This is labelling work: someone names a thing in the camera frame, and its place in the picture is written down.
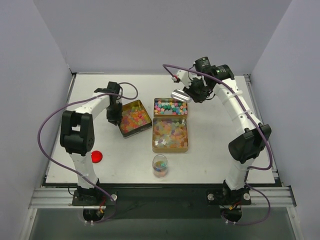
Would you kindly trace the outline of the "clear glass jar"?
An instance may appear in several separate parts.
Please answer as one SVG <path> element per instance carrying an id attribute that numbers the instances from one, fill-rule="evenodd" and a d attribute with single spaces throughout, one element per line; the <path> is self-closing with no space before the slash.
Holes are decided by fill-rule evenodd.
<path id="1" fill-rule="evenodd" d="M 168 173 L 168 160 L 163 154 L 157 154 L 152 160 L 153 174 L 162 178 Z"/>

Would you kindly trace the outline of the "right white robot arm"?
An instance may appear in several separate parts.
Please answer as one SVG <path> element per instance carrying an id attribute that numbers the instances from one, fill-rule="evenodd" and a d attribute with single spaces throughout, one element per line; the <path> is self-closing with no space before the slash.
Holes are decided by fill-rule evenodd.
<path id="1" fill-rule="evenodd" d="M 202 57 L 193 68 L 193 77 L 186 70 L 176 73 L 175 78 L 184 85 L 183 92 L 195 103 L 206 101 L 210 95 L 217 97 L 236 130 L 236 138 L 228 144 L 233 163 L 224 181 L 227 188 L 221 192 L 223 201 L 233 204 L 240 197 L 239 190 L 245 187 L 251 165 L 266 148 L 272 130 L 252 112 L 228 65 L 211 65 L 208 57 Z"/>

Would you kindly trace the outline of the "silver metal scoop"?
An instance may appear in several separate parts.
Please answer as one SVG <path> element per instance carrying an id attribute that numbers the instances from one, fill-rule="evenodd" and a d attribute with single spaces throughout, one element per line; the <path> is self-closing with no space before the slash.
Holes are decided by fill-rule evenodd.
<path id="1" fill-rule="evenodd" d="M 171 98 L 184 103 L 190 103 L 192 101 L 192 98 L 181 89 L 175 89 L 170 96 Z"/>

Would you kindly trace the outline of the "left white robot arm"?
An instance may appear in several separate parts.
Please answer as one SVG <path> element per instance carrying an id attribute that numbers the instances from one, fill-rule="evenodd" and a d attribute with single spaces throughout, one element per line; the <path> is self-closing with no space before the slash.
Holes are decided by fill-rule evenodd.
<path id="1" fill-rule="evenodd" d="M 93 99 L 75 110 L 65 110 L 62 114 L 60 145 L 71 157 L 77 172 L 78 189 L 85 191 L 83 199 L 91 206 L 100 203 L 102 193 L 95 189 L 99 182 L 92 162 L 91 151 L 95 143 L 94 120 L 106 111 L 109 123 L 119 126 L 122 121 L 122 87 L 109 82 L 106 88 L 97 88 Z"/>

